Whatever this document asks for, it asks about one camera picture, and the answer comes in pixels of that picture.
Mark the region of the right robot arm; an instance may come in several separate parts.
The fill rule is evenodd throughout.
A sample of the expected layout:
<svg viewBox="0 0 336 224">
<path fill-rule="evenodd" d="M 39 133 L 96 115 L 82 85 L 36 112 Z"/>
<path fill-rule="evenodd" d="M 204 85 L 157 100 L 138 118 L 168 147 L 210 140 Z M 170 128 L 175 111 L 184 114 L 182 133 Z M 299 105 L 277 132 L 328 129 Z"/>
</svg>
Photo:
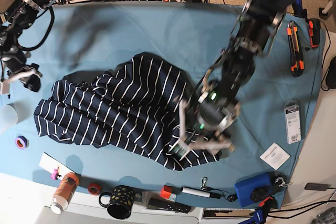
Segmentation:
<svg viewBox="0 0 336 224">
<path fill-rule="evenodd" d="M 1 16 L 1 94 L 9 94 L 10 84 L 19 81 L 32 92 L 38 92 L 43 76 L 39 65 L 27 64 L 30 52 L 43 45 L 55 21 L 52 5 L 57 0 L 15 0 Z M 32 26 L 38 15 L 50 12 L 50 23 L 41 41 L 32 47 L 19 44 L 18 38 Z"/>
</svg>

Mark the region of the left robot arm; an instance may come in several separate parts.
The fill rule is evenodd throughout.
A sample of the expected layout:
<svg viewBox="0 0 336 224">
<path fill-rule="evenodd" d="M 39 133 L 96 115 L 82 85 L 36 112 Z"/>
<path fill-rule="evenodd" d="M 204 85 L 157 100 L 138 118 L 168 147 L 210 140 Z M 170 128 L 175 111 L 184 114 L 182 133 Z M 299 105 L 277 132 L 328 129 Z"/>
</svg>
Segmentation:
<svg viewBox="0 0 336 224">
<path fill-rule="evenodd" d="M 184 159 L 193 150 L 217 154 L 233 148 L 225 131 L 237 119 L 239 88 L 255 71 L 254 59 L 268 55 L 295 0 L 247 0 L 231 31 L 227 48 L 208 68 L 188 99 L 179 103 L 179 137 L 169 153 Z"/>
</svg>

